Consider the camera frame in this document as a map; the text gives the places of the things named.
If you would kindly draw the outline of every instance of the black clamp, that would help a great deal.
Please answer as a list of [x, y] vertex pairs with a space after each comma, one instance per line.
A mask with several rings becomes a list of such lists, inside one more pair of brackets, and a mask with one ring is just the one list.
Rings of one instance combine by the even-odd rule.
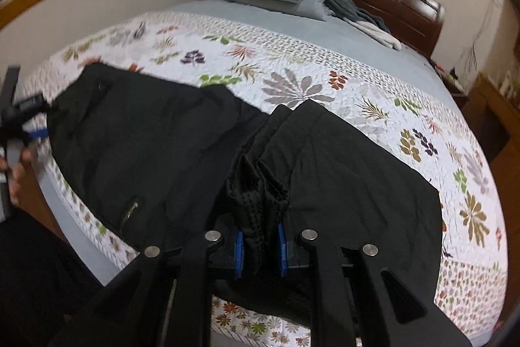
[[363, 347], [471, 346], [431, 300], [421, 298], [405, 276], [393, 271], [384, 249], [338, 246], [290, 212], [279, 238], [281, 274], [306, 275], [312, 282], [311, 345], [355, 347], [360, 336]]
[[49, 346], [91, 347], [102, 339], [110, 347], [208, 347], [210, 280], [240, 272], [241, 233], [225, 221], [180, 248], [145, 248]]

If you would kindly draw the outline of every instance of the black clothing folding device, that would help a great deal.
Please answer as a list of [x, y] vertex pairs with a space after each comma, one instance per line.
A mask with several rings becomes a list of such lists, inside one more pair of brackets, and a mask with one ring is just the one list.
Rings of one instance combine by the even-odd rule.
[[[19, 73], [19, 66], [10, 66], [7, 69], [0, 91], [0, 148], [3, 150], [3, 157], [7, 156], [9, 140], [18, 139], [26, 146], [29, 144], [31, 138], [22, 126], [37, 114], [48, 110], [48, 104], [41, 93], [15, 104], [12, 103]], [[0, 175], [0, 201], [0, 222], [2, 222], [12, 212], [7, 173]]]
[[[313, 346], [354, 347], [354, 321], [366, 347], [471, 345], [431, 300], [393, 273], [383, 248], [348, 250], [297, 222], [288, 212], [280, 224], [280, 273], [311, 281]], [[87, 347], [102, 339], [111, 347], [209, 347], [211, 281], [240, 276], [240, 240], [225, 215], [180, 248], [147, 247], [50, 346]]]

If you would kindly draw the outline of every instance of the blue clip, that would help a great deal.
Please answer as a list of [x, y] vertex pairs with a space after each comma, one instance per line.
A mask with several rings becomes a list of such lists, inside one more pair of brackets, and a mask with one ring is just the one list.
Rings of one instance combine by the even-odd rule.
[[286, 277], [289, 266], [287, 264], [287, 242], [282, 224], [278, 224], [278, 241], [280, 242], [280, 274], [282, 277]]
[[235, 277], [240, 278], [244, 269], [244, 234], [237, 233], [235, 242]]
[[49, 132], [47, 131], [46, 128], [41, 128], [39, 130], [36, 130], [36, 131], [33, 131], [33, 132], [29, 133], [29, 138], [31, 140], [45, 139], [47, 137], [49, 137]]

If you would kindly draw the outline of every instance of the black pants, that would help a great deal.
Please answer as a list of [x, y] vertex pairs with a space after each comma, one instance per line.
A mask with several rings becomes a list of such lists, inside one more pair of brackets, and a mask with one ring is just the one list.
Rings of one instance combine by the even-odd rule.
[[0, 345], [44, 347], [101, 289], [71, 246], [17, 209], [0, 224]]

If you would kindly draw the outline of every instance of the black fabric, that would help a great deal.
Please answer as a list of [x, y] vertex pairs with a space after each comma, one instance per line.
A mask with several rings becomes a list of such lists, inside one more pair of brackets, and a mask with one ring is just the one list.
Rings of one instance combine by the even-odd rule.
[[44, 347], [101, 289], [74, 250], [24, 211], [0, 224], [0, 345]]
[[[275, 229], [286, 211], [339, 246], [384, 249], [393, 270], [434, 298], [442, 241], [437, 190], [313, 101], [275, 109], [237, 159], [227, 196], [246, 245], [246, 279], [217, 285], [227, 300], [264, 314], [308, 317], [306, 287], [277, 277]], [[277, 299], [266, 294], [269, 287]]]
[[138, 250], [179, 247], [206, 228], [234, 158], [267, 119], [224, 86], [196, 88], [101, 63], [85, 67], [47, 114], [66, 181]]

